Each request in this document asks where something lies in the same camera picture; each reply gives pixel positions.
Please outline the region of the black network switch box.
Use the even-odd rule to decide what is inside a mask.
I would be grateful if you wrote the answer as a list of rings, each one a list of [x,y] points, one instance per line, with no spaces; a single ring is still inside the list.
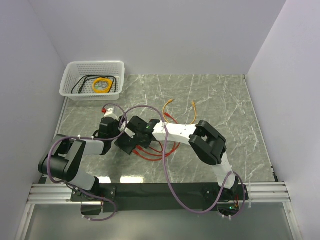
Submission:
[[[114,144],[126,154],[131,155],[133,150],[138,145],[138,142],[134,138],[131,138],[124,133],[114,142]]]

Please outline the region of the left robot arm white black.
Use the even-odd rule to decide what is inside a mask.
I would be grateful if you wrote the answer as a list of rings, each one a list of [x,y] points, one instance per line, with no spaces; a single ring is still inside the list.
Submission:
[[[89,201],[97,200],[101,195],[100,181],[97,177],[80,169],[84,156],[103,156],[112,147],[113,140],[121,134],[126,118],[115,114],[104,116],[99,129],[91,138],[76,139],[58,134],[51,142],[38,164],[38,171],[52,178],[67,182],[79,189]]]

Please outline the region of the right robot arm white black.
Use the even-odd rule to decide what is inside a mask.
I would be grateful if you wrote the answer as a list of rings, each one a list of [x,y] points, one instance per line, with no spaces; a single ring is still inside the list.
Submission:
[[[230,200],[238,193],[239,178],[233,173],[227,157],[227,141],[207,121],[197,124],[166,123],[158,119],[145,122],[134,116],[125,126],[125,136],[133,141],[132,145],[148,148],[152,141],[169,141],[190,146],[197,157],[213,167],[220,187],[220,195]]]

